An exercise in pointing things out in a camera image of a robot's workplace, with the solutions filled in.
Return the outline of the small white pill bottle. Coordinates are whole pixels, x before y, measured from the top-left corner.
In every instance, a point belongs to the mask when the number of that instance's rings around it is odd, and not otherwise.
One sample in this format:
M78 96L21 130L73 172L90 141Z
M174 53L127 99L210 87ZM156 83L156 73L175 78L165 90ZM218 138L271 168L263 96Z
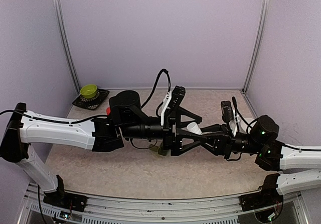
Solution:
M202 135L202 131L196 122L189 123L186 128L191 133Z

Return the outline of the green pill organizer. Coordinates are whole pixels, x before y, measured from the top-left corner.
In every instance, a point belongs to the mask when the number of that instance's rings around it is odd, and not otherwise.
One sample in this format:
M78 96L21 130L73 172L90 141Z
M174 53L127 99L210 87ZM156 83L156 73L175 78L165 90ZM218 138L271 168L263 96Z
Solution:
M166 156L168 154L168 150L164 149L163 143L161 143L159 146L150 144L149 149L161 156Z

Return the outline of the red pill bottle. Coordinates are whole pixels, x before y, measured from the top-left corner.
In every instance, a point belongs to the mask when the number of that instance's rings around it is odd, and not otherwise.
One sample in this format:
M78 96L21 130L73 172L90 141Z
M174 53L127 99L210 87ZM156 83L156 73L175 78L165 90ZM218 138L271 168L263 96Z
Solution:
M106 109L106 113L107 113L107 115L109 115L109 114L110 114L110 112L111 112L110 107L108 107L108 108Z

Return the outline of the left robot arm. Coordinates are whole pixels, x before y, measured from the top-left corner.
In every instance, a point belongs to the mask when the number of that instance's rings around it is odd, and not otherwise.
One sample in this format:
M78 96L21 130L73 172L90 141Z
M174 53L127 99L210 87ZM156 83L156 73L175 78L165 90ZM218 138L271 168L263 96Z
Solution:
M51 173L39 158L32 143L67 145L93 152L112 152L123 148L124 139L162 140L166 149L179 154L183 148L177 139L178 130L188 126L181 117L199 124L202 118L181 107L185 96L182 86L170 88L162 101L159 117L150 117L142 110L144 103L134 90L125 90L109 99L110 112L82 120L42 116L18 103L11 110L2 142L1 157L19 165L59 206L70 202L63 180Z

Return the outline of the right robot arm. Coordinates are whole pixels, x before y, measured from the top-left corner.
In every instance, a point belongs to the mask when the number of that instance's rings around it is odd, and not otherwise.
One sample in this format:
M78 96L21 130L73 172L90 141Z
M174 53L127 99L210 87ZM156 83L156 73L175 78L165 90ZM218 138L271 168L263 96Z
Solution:
M257 202L267 206L278 195L320 187L320 149L299 147L277 140L279 126L267 115L254 120L246 133L233 134L226 125L215 125L202 136L201 145L216 156L229 159L231 153L255 155L255 164L270 171Z

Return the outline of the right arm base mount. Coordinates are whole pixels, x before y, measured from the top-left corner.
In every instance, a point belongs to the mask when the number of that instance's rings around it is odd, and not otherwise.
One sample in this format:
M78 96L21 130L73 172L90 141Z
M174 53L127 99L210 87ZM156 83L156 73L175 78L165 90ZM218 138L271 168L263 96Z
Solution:
M283 202L284 197L283 195L279 195L278 193L257 192L252 194L241 195L239 197L239 200L242 211L250 211L281 203Z

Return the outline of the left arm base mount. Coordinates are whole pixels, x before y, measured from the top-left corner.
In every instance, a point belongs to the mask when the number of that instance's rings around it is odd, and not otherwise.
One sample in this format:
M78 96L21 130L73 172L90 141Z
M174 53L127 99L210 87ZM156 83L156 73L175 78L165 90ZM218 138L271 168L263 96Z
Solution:
M73 193L45 193L43 202L52 206L69 209L71 211L84 212L87 203L87 197Z

